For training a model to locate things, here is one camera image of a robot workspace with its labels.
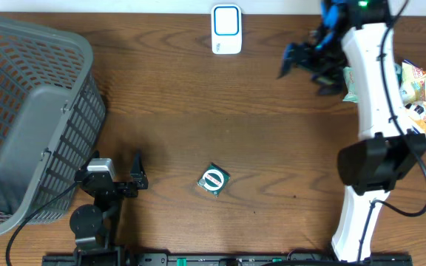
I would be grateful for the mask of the teal wet wipes pack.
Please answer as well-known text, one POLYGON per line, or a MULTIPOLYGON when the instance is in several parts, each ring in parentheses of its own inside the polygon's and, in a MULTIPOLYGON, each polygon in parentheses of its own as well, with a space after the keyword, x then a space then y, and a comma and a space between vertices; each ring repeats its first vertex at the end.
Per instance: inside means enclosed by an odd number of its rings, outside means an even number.
POLYGON ((358 97, 356 94, 354 73, 351 67, 347 66, 343 69, 343 77, 345 79, 345 85, 348 90, 346 96, 343 98, 343 101, 357 103, 358 97))

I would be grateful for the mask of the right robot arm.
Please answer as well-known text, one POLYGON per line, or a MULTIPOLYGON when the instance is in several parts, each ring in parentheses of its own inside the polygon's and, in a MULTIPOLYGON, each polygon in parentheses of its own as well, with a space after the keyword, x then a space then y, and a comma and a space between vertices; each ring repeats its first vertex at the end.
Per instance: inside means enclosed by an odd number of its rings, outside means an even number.
POLYGON ((390 192, 414 166, 423 166, 426 135, 417 132, 399 93, 393 29, 399 16, 387 1, 323 1, 322 20, 310 41, 289 44, 280 76, 309 71, 323 95, 353 73, 358 97, 358 141, 337 155, 345 187, 342 212, 331 239, 334 265, 372 265, 371 239, 390 192))

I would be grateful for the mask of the green round-label box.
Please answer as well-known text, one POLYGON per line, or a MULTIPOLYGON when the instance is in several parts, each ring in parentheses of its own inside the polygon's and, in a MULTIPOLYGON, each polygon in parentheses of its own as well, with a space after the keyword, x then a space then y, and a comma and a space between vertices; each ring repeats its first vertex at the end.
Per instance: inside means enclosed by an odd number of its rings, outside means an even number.
POLYGON ((215 197, 218 197, 228 184, 230 178, 231 175, 227 171, 214 163, 210 163, 197 181, 197 185, 215 197))

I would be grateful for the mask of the yellow snack bag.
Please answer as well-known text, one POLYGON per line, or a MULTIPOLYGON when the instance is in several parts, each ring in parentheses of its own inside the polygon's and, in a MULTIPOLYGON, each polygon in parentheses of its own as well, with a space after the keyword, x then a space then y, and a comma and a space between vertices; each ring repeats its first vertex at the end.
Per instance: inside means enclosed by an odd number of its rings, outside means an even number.
POLYGON ((404 60, 399 92, 414 130, 426 135, 426 71, 404 60))

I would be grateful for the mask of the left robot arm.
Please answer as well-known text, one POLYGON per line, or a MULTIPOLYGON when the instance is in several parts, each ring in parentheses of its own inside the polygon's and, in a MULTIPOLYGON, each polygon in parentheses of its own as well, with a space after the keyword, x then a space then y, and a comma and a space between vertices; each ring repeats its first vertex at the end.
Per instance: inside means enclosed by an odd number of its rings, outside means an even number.
POLYGON ((113 161, 101 158, 98 151, 77 170, 75 184, 94 202, 76 208, 70 217, 76 266, 131 264, 129 251, 116 245, 115 237, 124 200, 136 198, 140 190, 149 186, 140 152, 134 156, 129 175, 128 181, 115 181, 113 161))

